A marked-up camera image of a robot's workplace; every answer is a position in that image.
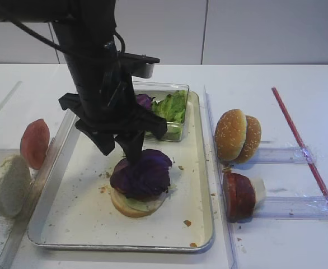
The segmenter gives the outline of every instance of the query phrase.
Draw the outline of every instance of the food item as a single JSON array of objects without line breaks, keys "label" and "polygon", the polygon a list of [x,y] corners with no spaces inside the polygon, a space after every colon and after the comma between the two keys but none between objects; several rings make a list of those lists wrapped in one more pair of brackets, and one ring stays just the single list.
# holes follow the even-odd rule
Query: food item
[{"label": "food item", "polygon": [[147,94],[137,94],[135,97],[137,98],[137,103],[139,105],[145,107],[148,110],[151,109],[153,98]]},{"label": "food item", "polygon": [[39,170],[46,158],[50,131],[43,119],[30,123],[22,136],[20,153],[29,167]]},{"label": "food item", "polygon": [[222,161],[236,159],[246,139],[246,117],[239,109],[225,112],[215,129],[218,158]]},{"label": "food item", "polygon": [[234,162],[240,164],[245,163],[251,159],[251,157],[256,152],[261,141],[261,125],[260,122],[252,117],[246,116],[247,130],[246,130],[246,140],[243,144],[242,150],[239,156],[234,160]]},{"label": "food item", "polygon": [[224,195],[228,220],[242,220],[251,217],[254,208],[265,199],[265,185],[262,179],[250,180],[244,175],[226,171]]},{"label": "food item", "polygon": [[164,100],[152,101],[152,111],[168,122],[182,123],[185,118],[186,98],[188,92],[185,90],[168,94]]},{"label": "food item", "polygon": [[170,186],[171,160],[159,150],[143,150],[140,160],[130,164],[120,160],[110,178],[111,200],[115,208],[129,217],[155,212],[164,202]]},{"label": "food item", "polygon": [[216,125],[215,142],[220,161],[245,163],[254,155],[260,141],[260,122],[239,109],[225,112]]},{"label": "food item", "polygon": [[0,215],[15,217],[22,209],[31,184],[30,169],[21,155],[0,163]]}]

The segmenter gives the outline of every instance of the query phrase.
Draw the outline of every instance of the top bun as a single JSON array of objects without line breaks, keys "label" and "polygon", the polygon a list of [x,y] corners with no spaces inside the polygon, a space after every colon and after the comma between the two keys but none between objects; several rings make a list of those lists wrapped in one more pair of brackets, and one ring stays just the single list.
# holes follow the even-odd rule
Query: top bun
[{"label": "top bun", "polygon": [[246,141],[243,144],[239,156],[235,159],[235,162],[238,164],[242,164],[250,160],[255,154],[261,141],[261,125],[258,119],[252,116],[246,116],[246,122]]},{"label": "top bun", "polygon": [[236,159],[246,139],[246,117],[240,109],[225,112],[215,129],[217,154],[221,161]]}]

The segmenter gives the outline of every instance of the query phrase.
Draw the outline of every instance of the white panel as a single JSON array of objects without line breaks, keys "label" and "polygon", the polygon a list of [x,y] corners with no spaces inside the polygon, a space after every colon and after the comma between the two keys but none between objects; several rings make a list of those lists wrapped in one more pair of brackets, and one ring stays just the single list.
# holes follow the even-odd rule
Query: white panel
[{"label": "white panel", "polygon": [[128,53],[165,64],[200,64],[205,9],[206,0],[117,0],[117,32]]},{"label": "white panel", "polygon": [[[52,40],[48,24],[26,24]],[[0,22],[0,63],[58,63],[55,50],[15,25]]]},{"label": "white panel", "polygon": [[209,0],[203,63],[328,63],[328,0]]}]

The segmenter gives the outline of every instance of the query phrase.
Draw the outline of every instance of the metal tray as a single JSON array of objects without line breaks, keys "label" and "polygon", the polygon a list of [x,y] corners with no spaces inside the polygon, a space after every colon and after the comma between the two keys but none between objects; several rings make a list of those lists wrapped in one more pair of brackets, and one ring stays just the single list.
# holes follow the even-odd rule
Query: metal tray
[{"label": "metal tray", "polygon": [[[213,213],[199,98],[194,92],[189,93],[185,122],[186,135],[180,143],[144,142],[144,148],[162,150],[174,161],[170,170],[174,188],[154,214],[139,219],[123,216],[110,201],[109,174],[123,157],[121,148],[106,157],[72,125],[31,217],[29,239],[39,247],[64,251],[201,253],[209,249]],[[191,222],[189,227],[185,220]]]}]

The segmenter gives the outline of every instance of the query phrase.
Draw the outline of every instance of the plastic container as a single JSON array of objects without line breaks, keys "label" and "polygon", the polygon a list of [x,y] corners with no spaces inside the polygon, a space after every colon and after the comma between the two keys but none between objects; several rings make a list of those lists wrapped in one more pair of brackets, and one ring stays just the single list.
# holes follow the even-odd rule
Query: plastic container
[{"label": "plastic container", "polygon": [[[180,142],[183,138],[185,127],[186,107],[188,104],[189,86],[181,84],[163,84],[163,83],[146,83],[146,82],[133,82],[135,94],[147,94],[149,97],[154,98],[154,101],[159,102],[165,99],[169,94],[174,94],[177,91],[185,91],[185,111],[182,122],[167,122],[168,131],[161,138],[163,141]],[[151,133],[146,134],[146,139],[154,139],[155,136]]]}]

